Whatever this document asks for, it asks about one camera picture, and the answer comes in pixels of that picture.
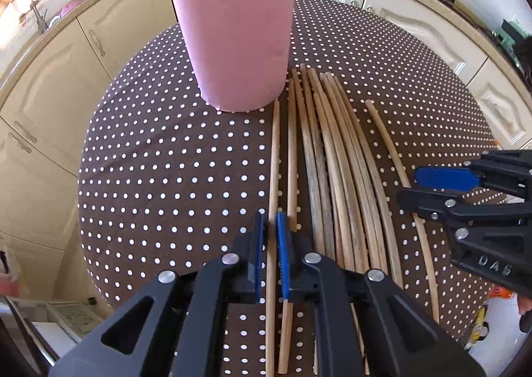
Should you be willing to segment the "brown polka dot tablecloth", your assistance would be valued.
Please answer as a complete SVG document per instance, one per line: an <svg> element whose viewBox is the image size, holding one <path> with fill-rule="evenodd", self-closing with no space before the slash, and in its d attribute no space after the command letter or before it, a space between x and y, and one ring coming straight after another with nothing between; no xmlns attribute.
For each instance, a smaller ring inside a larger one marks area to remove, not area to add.
<svg viewBox="0 0 532 377"><path fill-rule="evenodd" d="M395 202L399 176L365 103L407 172L492 150L483 113L421 41L343 3L295 0L290 66L300 63L342 82L389 200L406 291L430 311L418 234ZM110 306L161 271L201 269L250 231L270 202L272 119L270 107L231 114L205 103L178 26L125 65L95 109L79 170L81 248Z"/></svg>

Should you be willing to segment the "dark worn wooden chopstick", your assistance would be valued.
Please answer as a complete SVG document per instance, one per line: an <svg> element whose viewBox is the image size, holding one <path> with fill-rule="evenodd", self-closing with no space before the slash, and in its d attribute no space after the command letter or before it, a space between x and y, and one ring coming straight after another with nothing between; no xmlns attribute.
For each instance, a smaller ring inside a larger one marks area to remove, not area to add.
<svg viewBox="0 0 532 377"><path fill-rule="evenodd" d="M320 190L318 184L318 171L316 166L314 146L310 125L308 120L307 108L303 96L303 91L299 82L298 72L295 68L291 70L291 77L294 82L295 95L299 110L299 121L303 140L305 164L308 178L308 195L311 208L313 237L315 249L323 255L325 249L324 222L320 199Z"/></svg>
<svg viewBox="0 0 532 377"><path fill-rule="evenodd" d="M320 127L318 125L318 113L313 98L313 91L311 88L308 70L305 65L300 66L300 74L303 83L304 99L307 107L310 134L313 143L314 160L318 175L320 210L323 223L323 251L326 256L334 260L335 242L333 235L333 211L331 206L331 195L328 185L328 174L326 167L326 158L324 154L324 146L321 137Z"/></svg>

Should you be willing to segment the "light wooden chopstick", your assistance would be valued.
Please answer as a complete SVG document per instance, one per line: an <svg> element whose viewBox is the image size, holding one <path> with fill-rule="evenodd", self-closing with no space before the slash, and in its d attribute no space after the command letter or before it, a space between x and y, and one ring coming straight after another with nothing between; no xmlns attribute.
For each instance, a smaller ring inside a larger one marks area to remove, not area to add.
<svg viewBox="0 0 532 377"><path fill-rule="evenodd" d="M277 239L276 218L279 196L280 158L280 102L273 104L271 127L271 168L268 204L268 240L266 248L266 294L265 294L265 372L267 377L275 376L275 334L276 334L276 285L277 285Z"/></svg>
<svg viewBox="0 0 532 377"><path fill-rule="evenodd" d="M353 184L361 210L365 249L368 255L366 268L377 268L386 273L388 265L380 214L371 187L371 178L362 153L360 139L355 130L354 112L349 101L343 99L342 87L331 73L321 73L320 79L326 89L333 113L338 119L343 145L352 170Z"/></svg>
<svg viewBox="0 0 532 377"><path fill-rule="evenodd" d="M288 177L287 210L278 218L280 239L280 275L283 295L283 308L280 332L280 354L278 373L286 374L290 362L293 304L289 301L290 289L290 233L297 229L297 185L298 185L298 148L297 148L297 101L295 83L289 81L288 96Z"/></svg>
<svg viewBox="0 0 532 377"><path fill-rule="evenodd" d="M322 130L322 137L326 150L327 169L331 193L333 196L333 221L334 237L336 245L336 258L339 263L343 264L346 270L354 271L354 256L351 243L351 230L349 217L347 215L346 203L344 201L343 185L340 177L340 166L336 154L333 132L328 123L327 115L323 101L318 93L313 95L318 113L318 121Z"/></svg>
<svg viewBox="0 0 532 377"><path fill-rule="evenodd" d="M364 159L365 159L368 171L369 171L369 175L371 177L371 183L372 183L372 187L375 192L376 199L377 199L377 204L380 210L380 219L383 225L383 232L384 232L384 236L385 236L386 244L387 244L391 278L399 285L400 288L402 288L403 287L403 276L402 276L402 270L401 270L401 265L399 261L399 249L398 249L398 244L397 244L397 237L394 231L392 217L390 214L390 209L388 206L384 187L382 186L382 182L380 179L380 174L379 174L376 162L374 161L373 155L371 153L370 145L361 128L360 121L353 110L351 102L349 101L349 98L345 94L345 91L343 90L343 86L341 82L339 81L338 77L333 76L333 75L332 77L333 77L334 84L336 85L337 90L343 99L343 103L348 109L348 113L352 120L352 124L354 126L358 140L360 142L363 156L364 156Z"/></svg>
<svg viewBox="0 0 532 377"><path fill-rule="evenodd" d="M318 93L323 101L327 120L333 132L333 141L340 166L340 177L343 185L344 201L346 203L347 215L349 217L351 230L351 243L354 256L354 272L363 274L368 263L365 240L363 237L363 225L361 223L361 211L359 209L356 190L353 184L352 170L348 161L346 150L343 145L343 137L338 124L338 119L333 113L329 98L327 97L324 84L321 82L317 71L314 68L308 69L308 75L313 90L313 95Z"/></svg>
<svg viewBox="0 0 532 377"><path fill-rule="evenodd" d="M386 125L383 120L380 118L377 108L374 106L374 103L367 99L365 106L369 111L372 121L377 126L380 136L384 141L384 144L388 150L390 158L394 164L397 175L399 176L399 181L402 185L402 189L397 193L398 202L406 203L405 211L408 211L412 214L416 231L418 232L418 241L420 243L421 254L423 256L426 272L427 272L427 282L428 289L431 299L431 308L432 308L432 317L438 323L439 322L439 296L437 291L437 277L436 271L434 268L434 262L432 259L431 249L428 242L427 232L425 230L424 222L421 220L419 215L416 212L415 206L413 205L412 197L414 194L411 192L410 181L408 175L405 172L403 163L399 158L396 146L391 139L390 133L388 132Z"/></svg>

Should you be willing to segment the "pink ceramic utensil holder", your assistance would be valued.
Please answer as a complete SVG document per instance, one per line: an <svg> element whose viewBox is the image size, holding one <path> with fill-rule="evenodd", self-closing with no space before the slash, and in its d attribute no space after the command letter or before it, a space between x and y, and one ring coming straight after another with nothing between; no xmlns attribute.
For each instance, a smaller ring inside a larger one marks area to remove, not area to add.
<svg viewBox="0 0 532 377"><path fill-rule="evenodd" d="M173 0L200 95L247 112L285 87L295 0Z"/></svg>

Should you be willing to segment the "steel sink faucet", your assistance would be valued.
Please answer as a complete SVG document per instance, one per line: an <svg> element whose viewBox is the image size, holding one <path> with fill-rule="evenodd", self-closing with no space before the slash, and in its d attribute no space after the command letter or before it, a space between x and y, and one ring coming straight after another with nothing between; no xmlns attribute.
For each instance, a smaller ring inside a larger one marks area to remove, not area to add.
<svg viewBox="0 0 532 377"><path fill-rule="evenodd" d="M13 4L15 7L17 7L18 1L19 0L10 0L10 3ZM38 8L38 5L40 3L39 0L28 0L28 1L29 1L29 9L34 15L38 31L41 34L46 33L48 29L50 28L48 22L46 21L47 11L44 11L43 13L39 11L39 8Z"/></svg>

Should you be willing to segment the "cream lower kitchen cabinets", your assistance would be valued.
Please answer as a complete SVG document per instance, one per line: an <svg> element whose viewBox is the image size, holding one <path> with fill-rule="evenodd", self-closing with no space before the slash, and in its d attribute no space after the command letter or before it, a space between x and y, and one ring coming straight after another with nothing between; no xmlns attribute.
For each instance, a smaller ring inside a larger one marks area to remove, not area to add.
<svg viewBox="0 0 532 377"><path fill-rule="evenodd" d="M415 47L410 64L448 76L480 99L493 135L529 138L531 97L517 70L480 30L434 0L315 0L318 32L337 39L366 13L396 25ZM77 177L88 161L121 170L123 149L158 121L140 102L164 92L170 117L211 128L171 0L88 0L52 28L1 79L1 267L5 294L47 300L78 232Z"/></svg>

